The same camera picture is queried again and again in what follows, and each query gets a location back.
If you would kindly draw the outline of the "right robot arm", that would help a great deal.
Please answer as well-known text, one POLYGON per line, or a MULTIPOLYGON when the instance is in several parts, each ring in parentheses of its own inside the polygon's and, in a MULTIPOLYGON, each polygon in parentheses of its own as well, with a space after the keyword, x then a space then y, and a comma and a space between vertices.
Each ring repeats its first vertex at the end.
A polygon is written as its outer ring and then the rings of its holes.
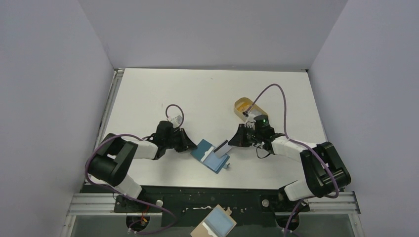
POLYGON ((241 123, 228 144, 235 147, 254 146, 271 155, 280 155, 302 165, 304 178, 281 190, 289 201, 310 197, 332 197, 351 183, 351 176, 334 145, 305 143, 275 132, 267 115, 256 116, 253 121, 241 123))

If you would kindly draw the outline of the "grey magnetic stripe card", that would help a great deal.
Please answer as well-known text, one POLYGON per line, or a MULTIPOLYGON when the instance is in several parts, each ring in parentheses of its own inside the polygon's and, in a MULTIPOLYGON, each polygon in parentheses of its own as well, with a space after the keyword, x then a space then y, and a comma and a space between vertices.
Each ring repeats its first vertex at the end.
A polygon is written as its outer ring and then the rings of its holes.
POLYGON ((225 154, 227 154, 232 149, 232 147, 228 144, 228 142, 229 142, 228 140, 225 140, 220 145, 215 147, 213 152, 217 158, 222 158, 225 154))

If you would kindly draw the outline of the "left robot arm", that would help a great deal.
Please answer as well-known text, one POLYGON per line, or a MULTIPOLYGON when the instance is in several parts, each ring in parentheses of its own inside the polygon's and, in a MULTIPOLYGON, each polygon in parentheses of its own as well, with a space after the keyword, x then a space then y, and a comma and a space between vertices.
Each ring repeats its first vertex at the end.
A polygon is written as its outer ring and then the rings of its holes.
POLYGON ((182 153, 197 149, 197 145, 185 129, 175 127, 169 121, 159 122, 156 132, 145 139, 132 134, 109 133, 88 158, 84 172, 90 183, 89 176, 92 176, 116 193, 137 198, 142 187, 128 175, 132 161, 158 160, 170 149, 182 153))

